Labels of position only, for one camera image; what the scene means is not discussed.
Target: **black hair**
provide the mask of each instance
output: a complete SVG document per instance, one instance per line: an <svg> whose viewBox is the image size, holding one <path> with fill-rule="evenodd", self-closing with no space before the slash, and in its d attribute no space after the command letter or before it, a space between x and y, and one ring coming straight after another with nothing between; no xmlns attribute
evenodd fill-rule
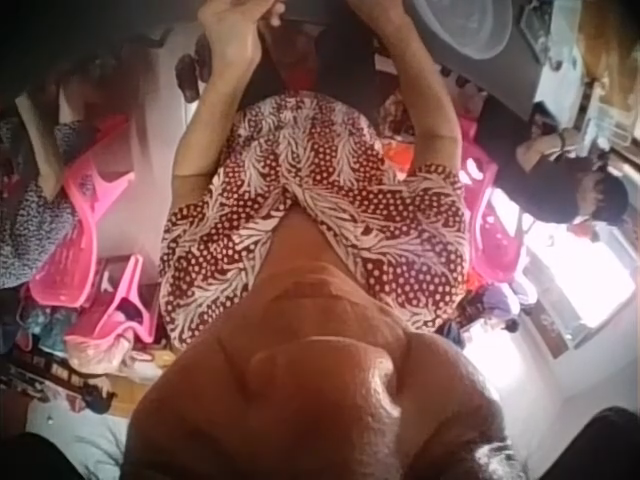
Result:
<svg viewBox="0 0 640 480"><path fill-rule="evenodd" d="M629 208L629 192L615 175L604 173L596 184L595 188L602 195L602 200L594 210L591 218L598 222L606 222L609 225L616 225Z"/></svg>
<svg viewBox="0 0 640 480"><path fill-rule="evenodd" d="M421 480L526 480L528 475L510 443L492 443L463 451L444 464L434 465Z"/></svg>
<svg viewBox="0 0 640 480"><path fill-rule="evenodd" d="M504 327L502 327L502 329L509 333L518 333L518 330L520 330L520 322L517 318L510 318L504 322Z"/></svg>

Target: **wall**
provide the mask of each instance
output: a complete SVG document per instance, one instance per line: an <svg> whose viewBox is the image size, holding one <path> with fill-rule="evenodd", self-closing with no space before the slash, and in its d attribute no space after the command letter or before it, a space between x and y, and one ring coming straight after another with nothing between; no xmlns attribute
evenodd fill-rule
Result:
<svg viewBox="0 0 640 480"><path fill-rule="evenodd" d="M498 394L507 434L518 456L526 459L563 400L547 360L526 330L518 335L495 332L477 341L474 338L465 354Z"/></svg>
<svg viewBox="0 0 640 480"><path fill-rule="evenodd" d="M592 387L638 358L638 302L634 299L591 341L551 363L565 397Z"/></svg>
<svg viewBox="0 0 640 480"><path fill-rule="evenodd" d="M567 398L527 458L533 478L551 466L584 425L600 410L621 406L638 411L638 363L632 361L613 375Z"/></svg>

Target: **white bowl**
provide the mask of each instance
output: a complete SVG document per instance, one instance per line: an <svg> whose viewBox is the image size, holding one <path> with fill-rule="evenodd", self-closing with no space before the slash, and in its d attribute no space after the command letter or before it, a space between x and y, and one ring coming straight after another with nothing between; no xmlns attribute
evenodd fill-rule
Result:
<svg viewBox="0 0 640 480"><path fill-rule="evenodd" d="M494 57L509 40L513 27L511 0L409 1L440 38L476 60Z"/></svg>

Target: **brown and white dress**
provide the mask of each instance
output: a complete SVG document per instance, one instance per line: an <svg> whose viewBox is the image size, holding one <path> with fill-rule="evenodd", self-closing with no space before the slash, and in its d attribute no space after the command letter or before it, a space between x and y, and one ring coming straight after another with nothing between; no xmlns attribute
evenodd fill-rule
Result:
<svg viewBox="0 0 640 480"><path fill-rule="evenodd" d="M269 98L238 114L221 160L202 200L175 210L164 231L161 308L176 346L249 291L296 205L360 285L412 327L435 329L464 293L457 172L427 164L400 180L350 107L311 93Z"/></svg>

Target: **woman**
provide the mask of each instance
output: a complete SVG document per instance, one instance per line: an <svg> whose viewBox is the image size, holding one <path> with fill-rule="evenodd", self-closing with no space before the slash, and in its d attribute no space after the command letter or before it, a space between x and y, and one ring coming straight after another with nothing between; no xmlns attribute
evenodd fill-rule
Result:
<svg viewBox="0 0 640 480"><path fill-rule="evenodd" d="M565 156L580 143L580 134L552 133L557 132L552 123L540 104L525 122L495 98L487 99L475 141L499 167L496 186L544 223L618 223L629 206L626 187L591 158Z"/></svg>
<svg viewBox="0 0 640 480"><path fill-rule="evenodd" d="M354 87L352 106L274 92L235 116L268 60L258 20L279 24L283 5L200 11L213 72L176 153L162 256L185 350L133 415L122 478L520 478L479 374L423 333L466 269L455 112L402 2L349 5L399 71L417 133L404 182L353 108L375 78L367 28L343 31L358 36L320 82Z"/></svg>

